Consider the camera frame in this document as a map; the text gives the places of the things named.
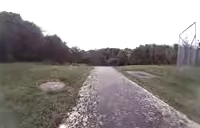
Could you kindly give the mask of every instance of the chain-link fence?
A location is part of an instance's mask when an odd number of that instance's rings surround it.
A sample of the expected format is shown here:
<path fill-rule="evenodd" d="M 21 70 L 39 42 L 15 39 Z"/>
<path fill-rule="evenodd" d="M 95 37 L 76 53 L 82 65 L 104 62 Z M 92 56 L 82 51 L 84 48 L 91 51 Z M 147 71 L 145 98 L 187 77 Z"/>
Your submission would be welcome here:
<path fill-rule="evenodd" d="M 190 25 L 179 35 L 177 54 L 177 74 L 183 78 L 183 89 L 190 87 L 186 93 L 193 99 L 195 115 L 200 117 L 200 39 L 196 40 L 196 23 Z"/>

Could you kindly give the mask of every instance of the overcast sky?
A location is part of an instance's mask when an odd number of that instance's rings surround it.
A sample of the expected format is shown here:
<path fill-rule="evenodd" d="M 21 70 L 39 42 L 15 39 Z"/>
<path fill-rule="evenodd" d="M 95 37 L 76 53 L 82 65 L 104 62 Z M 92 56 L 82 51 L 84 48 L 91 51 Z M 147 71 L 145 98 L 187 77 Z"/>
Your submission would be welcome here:
<path fill-rule="evenodd" d="M 0 11 L 20 13 L 85 50 L 172 45 L 195 21 L 200 37 L 200 0 L 0 0 Z"/>

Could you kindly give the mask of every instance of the mowed lawn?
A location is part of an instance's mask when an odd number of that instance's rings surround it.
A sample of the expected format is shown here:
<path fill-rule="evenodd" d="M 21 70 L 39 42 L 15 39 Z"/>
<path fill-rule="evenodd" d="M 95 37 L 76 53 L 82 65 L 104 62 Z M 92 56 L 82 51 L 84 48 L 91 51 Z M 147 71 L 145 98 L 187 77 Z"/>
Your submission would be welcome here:
<path fill-rule="evenodd" d="M 200 123 L 200 68 L 175 66 L 122 66 L 117 67 L 124 75 L 152 92 L 192 120 Z M 156 75 L 151 79 L 136 78 L 126 71 L 144 71 Z"/>
<path fill-rule="evenodd" d="M 75 105 L 92 67 L 0 64 L 0 128 L 56 128 Z M 38 86 L 63 81 L 69 89 L 45 93 Z"/>

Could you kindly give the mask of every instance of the paved path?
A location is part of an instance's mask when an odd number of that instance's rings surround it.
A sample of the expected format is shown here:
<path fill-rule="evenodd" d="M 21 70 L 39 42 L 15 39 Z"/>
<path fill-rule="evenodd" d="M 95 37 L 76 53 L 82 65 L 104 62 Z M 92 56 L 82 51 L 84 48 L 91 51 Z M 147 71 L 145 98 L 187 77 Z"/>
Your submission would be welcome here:
<path fill-rule="evenodd" d="M 111 67 L 91 72 L 67 123 L 71 128 L 200 128 Z"/>

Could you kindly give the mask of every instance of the dense tree line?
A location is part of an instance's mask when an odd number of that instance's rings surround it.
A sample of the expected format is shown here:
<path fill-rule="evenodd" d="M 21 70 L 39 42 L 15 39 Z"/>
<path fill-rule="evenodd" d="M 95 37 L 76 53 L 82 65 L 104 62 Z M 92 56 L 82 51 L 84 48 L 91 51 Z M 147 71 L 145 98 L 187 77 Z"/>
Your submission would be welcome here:
<path fill-rule="evenodd" d="M 69 48 L 57 35 L 43 35 L 19 14 L 0 13 L 0 62 L 86 63 L 90 65 L 175 64 L 178 45 L 140 45 L 135 49 Z"/>

